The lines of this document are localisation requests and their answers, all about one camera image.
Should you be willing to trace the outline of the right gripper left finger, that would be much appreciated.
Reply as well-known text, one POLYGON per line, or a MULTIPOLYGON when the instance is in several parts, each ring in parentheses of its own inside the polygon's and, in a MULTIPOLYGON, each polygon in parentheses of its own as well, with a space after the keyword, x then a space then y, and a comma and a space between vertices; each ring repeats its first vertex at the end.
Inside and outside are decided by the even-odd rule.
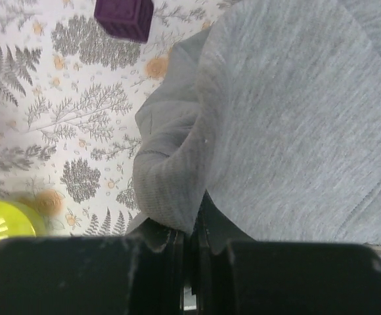
POLYGON ((182 314, 182 233, 0 241, 0 314, 182 314))

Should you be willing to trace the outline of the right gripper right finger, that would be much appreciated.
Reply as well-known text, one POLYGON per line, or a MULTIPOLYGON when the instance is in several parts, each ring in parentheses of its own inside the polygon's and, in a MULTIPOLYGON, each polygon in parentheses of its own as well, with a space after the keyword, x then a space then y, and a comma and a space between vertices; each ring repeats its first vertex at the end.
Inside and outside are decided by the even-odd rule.
POLYGON ((192 236, 197 314, 381 314, 381 250, 256 241, 203 197, 192 236))

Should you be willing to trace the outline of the grey sweatshirt cloth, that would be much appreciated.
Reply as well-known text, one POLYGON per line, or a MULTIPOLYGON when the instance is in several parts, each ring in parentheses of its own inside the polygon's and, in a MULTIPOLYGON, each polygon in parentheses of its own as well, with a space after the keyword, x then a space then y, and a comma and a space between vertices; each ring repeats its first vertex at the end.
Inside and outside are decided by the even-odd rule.
POLYGON ((135 119, 133 226, 192 232, 208 194, 259 240, 381 250, 381 1, 241 1, 135 119))

